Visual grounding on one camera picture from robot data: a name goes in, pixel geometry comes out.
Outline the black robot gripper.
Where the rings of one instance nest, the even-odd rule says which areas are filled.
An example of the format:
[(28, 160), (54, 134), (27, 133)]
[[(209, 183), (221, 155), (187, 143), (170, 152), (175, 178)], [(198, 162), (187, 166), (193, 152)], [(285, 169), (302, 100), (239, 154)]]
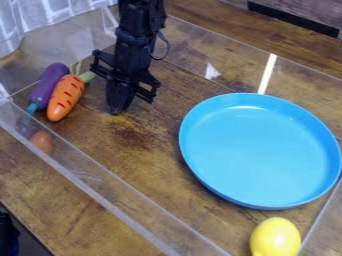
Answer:
[(91, 71), (107, 80), (106, 100), (111, 114), (122, 113), (135, 96), (154, 102), (161, 82), (150, 73), (157, 34), (135, 37), (117, 31), (114, 53), (94, 50)]

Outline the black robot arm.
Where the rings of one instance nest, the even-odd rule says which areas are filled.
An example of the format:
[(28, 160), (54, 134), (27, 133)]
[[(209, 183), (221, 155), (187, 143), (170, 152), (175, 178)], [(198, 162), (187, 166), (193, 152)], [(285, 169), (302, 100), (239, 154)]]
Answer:
[(170, 45), (161, 29), (166, 26), (165, 0), (118, 0), (119, 26), (115, 29), (114, 53), (95, 50), (91, 71), (107, 80), (106, 100), (108, 111), (118, 115), (127, 110), (138, 96), (153, 103), (159, 80), (150, 73), (151, 60), (162, 60), (154, 55), (157, 39)]

